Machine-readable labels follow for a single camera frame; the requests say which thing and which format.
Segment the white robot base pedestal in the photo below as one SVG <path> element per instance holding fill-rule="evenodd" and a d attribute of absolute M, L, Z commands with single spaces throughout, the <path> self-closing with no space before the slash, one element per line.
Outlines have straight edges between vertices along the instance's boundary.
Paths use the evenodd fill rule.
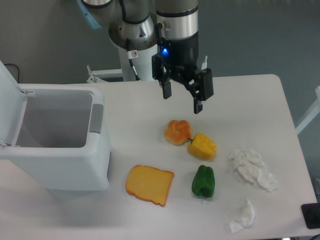
<path fill-rule="evenodd" d="M 130 50 L 118 47 L 120 69 L 91 70 L 87 66 L 87 83 L 152 81 L 152 56 L 158 52 L 154 45 L 145 50 Z"/>

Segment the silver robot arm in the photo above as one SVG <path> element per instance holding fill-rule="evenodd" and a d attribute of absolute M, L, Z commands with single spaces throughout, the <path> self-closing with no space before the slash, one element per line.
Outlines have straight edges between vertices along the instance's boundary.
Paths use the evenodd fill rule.
<path fill-rule="evenodd" d="M 92 27 L 108 27 L 117 47 L 125 82 L 159 82 L 165 99 L 172 94 L 171 81 L 184 85 L 193 97 L 195 113 L 214 94 L 213 76 L 199 55 L 198 2 L 196 0 L 80 0 L 78 5 Z"/>

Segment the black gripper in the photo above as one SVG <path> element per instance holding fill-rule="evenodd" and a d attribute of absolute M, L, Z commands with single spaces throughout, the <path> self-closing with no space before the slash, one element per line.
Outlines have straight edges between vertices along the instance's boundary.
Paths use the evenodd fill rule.
<path fill-rule="evenodd" d="M 159 35 L 159 52 L 152 56 L 152 77 L 159 81 L 163 98 L 172 96 L 170 80 L 184 85 L 193 99 L 195 114 L 203 110 L 203 102 L 214 95 L 212 70 L 197 67 L 199 34 L 169 40 Z"/>

